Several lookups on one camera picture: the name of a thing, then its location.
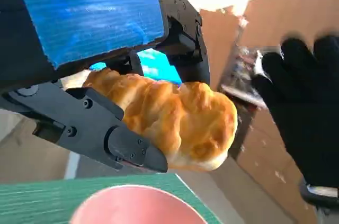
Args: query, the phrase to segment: green surface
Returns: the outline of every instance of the green surface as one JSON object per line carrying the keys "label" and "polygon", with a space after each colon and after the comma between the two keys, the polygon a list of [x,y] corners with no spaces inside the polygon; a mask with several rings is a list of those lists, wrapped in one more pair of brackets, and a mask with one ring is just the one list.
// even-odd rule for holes
{"label": "green surface", "polygon": [[118,176],[0,186],[0,223],[68,223],[90,195],[122,184],[149,185],[168,191],[194,207],[208,223],[220,223],[214,214],[175,174]]}

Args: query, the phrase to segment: blue foam pad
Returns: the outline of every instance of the blue foam pad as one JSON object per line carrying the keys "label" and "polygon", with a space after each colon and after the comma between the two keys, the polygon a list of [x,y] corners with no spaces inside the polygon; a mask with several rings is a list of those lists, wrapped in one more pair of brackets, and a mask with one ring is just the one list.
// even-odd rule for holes
{"label": "blue foam pad", "polygon": [[164,35],[158,0],[24,0],[55,68]]}
{"label": "blue foam pad", "polygon": [[181,79],[174,66],[168,62],[164,53],[147,49],[138,53],[145,77],[155,80],[166,80],[174,84],[181,84]]}

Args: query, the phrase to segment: packaging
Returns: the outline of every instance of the packaging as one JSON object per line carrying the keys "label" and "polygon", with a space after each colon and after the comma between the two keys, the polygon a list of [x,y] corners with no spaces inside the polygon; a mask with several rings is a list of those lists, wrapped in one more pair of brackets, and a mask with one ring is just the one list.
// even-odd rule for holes
{"label": "packaging", "polygon": [[279,48],[247,48],[235,46],[231,61],[221,78],[219,90],[256,106],[266,108],[259,93],[252,88],[251,78],[256,74],[266,76],[262,69],[262,57],[267,52],[281,53]]}

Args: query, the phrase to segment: golden brown crust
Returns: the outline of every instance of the golden brown crust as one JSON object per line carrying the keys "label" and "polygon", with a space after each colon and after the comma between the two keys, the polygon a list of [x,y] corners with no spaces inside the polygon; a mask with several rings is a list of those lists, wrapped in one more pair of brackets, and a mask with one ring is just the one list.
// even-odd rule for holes
{"label": "golden brown crust", "polygon": [[212,170],[227,156],[237,127],[237,110],[225,95],[203,83],[180,87],[136,74],[92,72],[92,87],[124,110],[123,122],[150,139],[169,167]]}

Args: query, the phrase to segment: human hand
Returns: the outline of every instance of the human hand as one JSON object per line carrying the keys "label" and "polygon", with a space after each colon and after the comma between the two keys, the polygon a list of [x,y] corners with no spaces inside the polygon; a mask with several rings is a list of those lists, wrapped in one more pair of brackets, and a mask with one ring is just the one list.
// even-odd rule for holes
{"label": "human hand", "polygon": [[252,84],[306,182],[339,187],[339,38],[318,39],[313,53],[296,38],[281,49],[283,57],[272,52],[262,59],[269,79],[256,75]]}

